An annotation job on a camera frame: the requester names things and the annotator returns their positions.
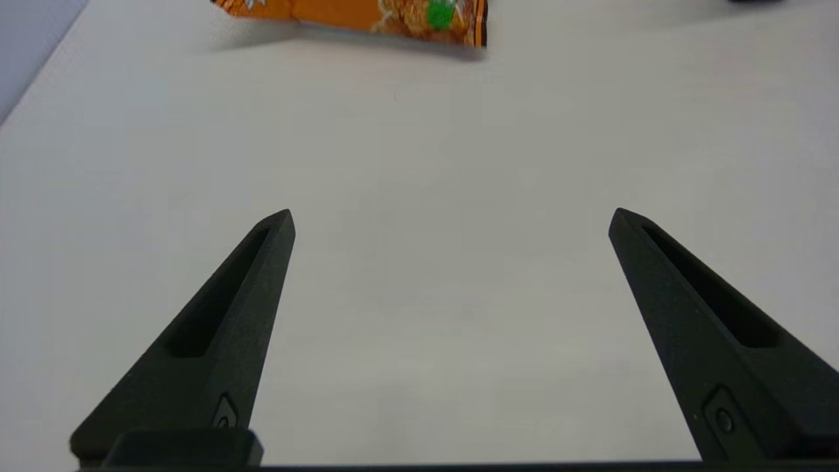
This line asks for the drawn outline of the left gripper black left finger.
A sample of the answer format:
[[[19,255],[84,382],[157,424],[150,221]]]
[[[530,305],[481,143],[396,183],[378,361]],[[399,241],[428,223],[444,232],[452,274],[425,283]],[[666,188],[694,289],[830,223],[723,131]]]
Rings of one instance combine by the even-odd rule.
[[[257,466],[250,420],[296,239],[258,222],[71,436],[82,466]]]

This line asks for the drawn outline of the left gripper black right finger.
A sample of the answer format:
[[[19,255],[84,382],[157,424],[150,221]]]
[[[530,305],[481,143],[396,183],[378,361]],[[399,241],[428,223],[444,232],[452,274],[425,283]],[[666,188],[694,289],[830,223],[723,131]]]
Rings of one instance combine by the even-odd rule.
[[[835,368],[647,217],[608,236],[703,461],[837,462]]]

